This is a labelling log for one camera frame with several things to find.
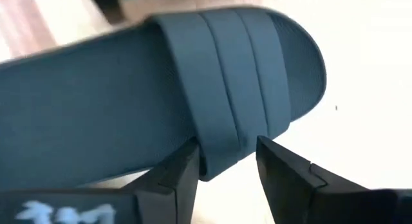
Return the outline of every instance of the white surface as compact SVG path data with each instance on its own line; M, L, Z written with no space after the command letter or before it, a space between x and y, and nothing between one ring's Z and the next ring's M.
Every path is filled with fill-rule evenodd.
M412 188L412 0L267 4L313 35L328 71L322 102L276 141L370 189ZM273 223L254 155L200 182L193 223Z

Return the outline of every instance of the textured strap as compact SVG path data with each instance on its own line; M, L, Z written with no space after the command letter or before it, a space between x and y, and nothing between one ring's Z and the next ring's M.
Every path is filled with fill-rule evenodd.
M259 9L153 17L173 53L210 180L290 123L288 81L276 28Z

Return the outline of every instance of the slide sandal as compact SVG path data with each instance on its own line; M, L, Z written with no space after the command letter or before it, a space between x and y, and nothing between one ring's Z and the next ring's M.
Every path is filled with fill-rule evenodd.
M200 143L211 180L320 101L321 53L260 8L159 14L0 65L0 191L85 185Z

